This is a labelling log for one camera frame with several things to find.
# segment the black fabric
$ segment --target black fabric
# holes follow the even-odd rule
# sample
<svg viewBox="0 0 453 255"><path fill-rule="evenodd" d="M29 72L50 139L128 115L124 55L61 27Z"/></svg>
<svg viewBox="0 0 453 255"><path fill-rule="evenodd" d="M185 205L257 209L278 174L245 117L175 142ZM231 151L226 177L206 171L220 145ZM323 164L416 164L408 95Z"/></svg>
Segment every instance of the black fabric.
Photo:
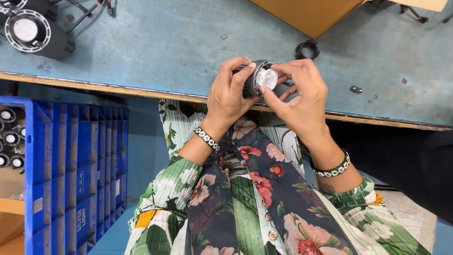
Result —
<svg viewBox="0 0 453 255"><path fill-rule="evenodd" d="M453 224L453 130L328 122L354 166Z"/></svg>

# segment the blue plastic crate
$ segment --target blue plastic crate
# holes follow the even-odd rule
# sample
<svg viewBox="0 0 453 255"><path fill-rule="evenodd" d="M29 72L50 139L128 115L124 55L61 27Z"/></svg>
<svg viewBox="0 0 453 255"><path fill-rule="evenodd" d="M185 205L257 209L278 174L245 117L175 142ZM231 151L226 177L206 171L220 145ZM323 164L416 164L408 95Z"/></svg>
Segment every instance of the blue plastic crate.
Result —
<svg viewBox="0 0 453 255"><path fill-rule="evenodd" d="M128 110L0 105L25 108L25 254L85 255L125 210Z"/></svg>

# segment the black plastic ring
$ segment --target black plastic ring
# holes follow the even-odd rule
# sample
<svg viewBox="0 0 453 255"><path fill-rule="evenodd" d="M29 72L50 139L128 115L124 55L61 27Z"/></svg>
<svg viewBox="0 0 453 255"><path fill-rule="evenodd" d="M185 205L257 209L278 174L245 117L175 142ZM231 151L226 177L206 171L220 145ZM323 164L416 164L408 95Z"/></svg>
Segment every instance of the black plastic ring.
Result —
<svg viewBox="0 0 453 255"><path fill-rule="evenodd" d="M313 51L313 57L308 58L307 56L304 55L302 49L303 48L309 48ZM318 42L315 40L308 40L306 42L303 42L299 45L297 45L296 49L294 50L294 57L299 60L299 59L315 59L319 56L319 45Z"/></svg>

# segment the wooden table edge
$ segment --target wooden table edge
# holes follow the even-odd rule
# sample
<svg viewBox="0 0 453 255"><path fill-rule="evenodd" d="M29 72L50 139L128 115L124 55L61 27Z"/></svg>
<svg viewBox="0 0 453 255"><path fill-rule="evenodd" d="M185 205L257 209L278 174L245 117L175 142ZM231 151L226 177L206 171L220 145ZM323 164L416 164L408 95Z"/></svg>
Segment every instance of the wooden table edge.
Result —
<svg viewBox="0 0 453 255"><path fill-rule="evenodd" d="M192 95L192 94L166 92L166 91L160 91L160 90L148 89L148 88L134 88L134 87L111 85L111 84L105 84L105 83L92 83L92 82L84 82L84 81L77 81L77 80L70 80L70 79L51 78L51 77L45 77L45 76L18 74L18 73L10 73L10 72L2 72L2 71L0 71L0 79L18 81L18 82L38 83L38 84L43 84L43 85L65 87L65 88L87 89L87 90L102 91L102 92L107 92L107 93L117 93L117 94L141 96L141 97L148 97L148 98L167 98L167 99L182 100L182 101L194 102L194 103L206 103L206 99L207 99L207 97L205 97L205 96L197 96L197 95ZM267 107L265 104L260 104L260 103L254 105L251 109L258 110L258 111L264 111L264 112L272 112L272 110L269 107ZM433 125L433 124L427 124L427 123L371 117L371 116L364 116L364 115L357 115L357 114L350 114L350 113L337 113L337 112L331 112L331 111L326 111L326 119L333 119L333 120L347 121L347 122L354 122L354 123L363 123L363 124L372 124L372 125L382 125L382 126L397 127L397 128L414 128L414 129L431 130L431 131L442 131L442 130L453 129L453 127L451 127L451 126Z"/></svg>

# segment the hand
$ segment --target hand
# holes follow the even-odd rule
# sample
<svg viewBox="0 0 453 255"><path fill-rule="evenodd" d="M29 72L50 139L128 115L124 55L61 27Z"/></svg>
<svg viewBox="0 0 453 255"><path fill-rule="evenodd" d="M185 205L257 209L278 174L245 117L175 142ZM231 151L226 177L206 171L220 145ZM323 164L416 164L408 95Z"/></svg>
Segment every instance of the hand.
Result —
<svg viewBox="0 0 453 255"><path fill-rule="evenodd" d="M287 88L280 98L269 88L261 87L260 90L266 104L299 136L308 148L321 137L330 136L325 121L328 89L313 61L311 59L296 60L275 64L271 68L279 74L278 84L292 79L294 85ZM297 97L288 103L283 102L296 92L299 93Z"/></svg>
<svg viewBox="0 0 453 255"><path fill-rule="evenodd" d="M233 75L240 66L244 69ZM216 142L228 128L245 114L260 97L242 97L244 82L255 70L256 64L248 58L237 57L223 62L209 89L207 116L201 128Z"/></svg>

